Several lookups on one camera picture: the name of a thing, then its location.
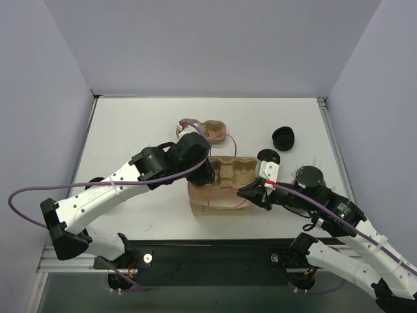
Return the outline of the pink and cream paper bag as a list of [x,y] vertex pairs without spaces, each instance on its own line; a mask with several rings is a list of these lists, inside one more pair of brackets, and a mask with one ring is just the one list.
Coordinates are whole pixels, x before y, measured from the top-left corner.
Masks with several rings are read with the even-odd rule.
[[188,183],[188,196],[193,215],[248,215],[255,207],[250,201],[237,196],[238,189],[221,187],[207,190],[204,186]]

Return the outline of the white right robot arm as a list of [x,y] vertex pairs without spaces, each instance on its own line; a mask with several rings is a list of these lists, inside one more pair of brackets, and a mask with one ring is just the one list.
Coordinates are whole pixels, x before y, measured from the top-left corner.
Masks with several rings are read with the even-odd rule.
[[240,188],[238,196],[266,210],[280,205],[305,211],[314,227],[361,257],[346,256],[303,232],[291,244],[290,261],[297,266],[308,262],[358,286],[384,312],[415,312],[416,267],[373,227],[364,212],[328,188],[319,168],[302,166],[291,184],[278,182],[278,168],[273,162],[259,163],[255,181]]

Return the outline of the black paper cup with lettering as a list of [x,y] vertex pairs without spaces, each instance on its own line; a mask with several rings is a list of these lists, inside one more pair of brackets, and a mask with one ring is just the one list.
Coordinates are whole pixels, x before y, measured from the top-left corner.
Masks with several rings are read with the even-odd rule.
[[[98,182],[101,182],[101,181],[103,181],[104,180],[104,178],[103,177],[95,177],[95,178],[92,178],[89,182],[90,183],[98,183]],[[91,188],[91,187],[93,187],[93,185],[89,185],[89,186],[85,186],[84,187],[84,190],[88,190],[89,188]]]

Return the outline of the stack of black cup lids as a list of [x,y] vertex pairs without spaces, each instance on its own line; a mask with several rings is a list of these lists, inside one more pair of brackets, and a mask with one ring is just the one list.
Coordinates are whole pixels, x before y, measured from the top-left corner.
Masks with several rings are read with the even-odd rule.
[[282,152],[289,151],[295,144],[295,134],[291,127],[280,127],[272,133],[274,147]]

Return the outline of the dark cup with EAT print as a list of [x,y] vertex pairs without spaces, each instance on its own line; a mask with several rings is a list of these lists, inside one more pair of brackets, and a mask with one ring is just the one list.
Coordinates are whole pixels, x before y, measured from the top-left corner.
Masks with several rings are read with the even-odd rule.
[[272,149],[262,149],[257,154],[257,159],[260,161],[274,162],[280,164],[281,158],[279,153]]

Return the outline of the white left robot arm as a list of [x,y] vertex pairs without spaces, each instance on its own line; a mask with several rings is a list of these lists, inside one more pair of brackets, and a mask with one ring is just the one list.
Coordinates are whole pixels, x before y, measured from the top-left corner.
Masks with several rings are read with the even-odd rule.
[[51,198],[40,204],[46,227],[59,260],[70,260],[86,253],[100,256],[118,268],[132,260],[132,248],[122,233],[108,233],[91,222],[123,202],[185,178],[206,183],[214,172],[207,159],[210,144],[202,135],[191,132],[177,143],[146,147],[119,170],[70,198]]

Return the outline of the brown cardboard cup carrier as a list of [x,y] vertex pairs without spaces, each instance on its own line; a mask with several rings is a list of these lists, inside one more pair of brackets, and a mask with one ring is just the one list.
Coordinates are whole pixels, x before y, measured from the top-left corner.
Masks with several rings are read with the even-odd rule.
[[214,180],[204,186],[207,190],[221,187],[240,189],[255,180],[255,170],[260,163],[255,157],[210,156],[208,158],[214,171]]

